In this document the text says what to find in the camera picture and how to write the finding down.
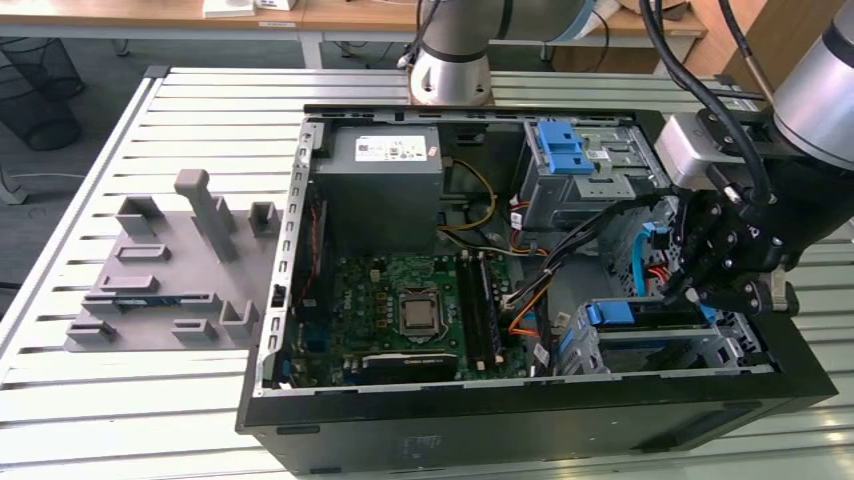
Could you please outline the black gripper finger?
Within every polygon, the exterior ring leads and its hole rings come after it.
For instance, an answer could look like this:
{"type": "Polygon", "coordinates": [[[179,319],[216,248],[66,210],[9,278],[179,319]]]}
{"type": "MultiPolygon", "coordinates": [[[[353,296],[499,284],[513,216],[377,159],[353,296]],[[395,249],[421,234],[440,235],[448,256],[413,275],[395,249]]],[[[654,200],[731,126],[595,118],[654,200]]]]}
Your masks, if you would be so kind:
{"type": "Polygon", "coordinates": [[[695,288],[699,303],[724,312],[744,315],[771,313],[796,315],[800,310],[792,284],[784,271],[760,273],[734,284],[695,288]]]}
{"type": "Polygon", "coordinates": [[[663,290],[667,303],[699,303],[695,288],[732,284],[740,205],[712,192],[683,192],[675,218],[676,268],[663,290]]]}

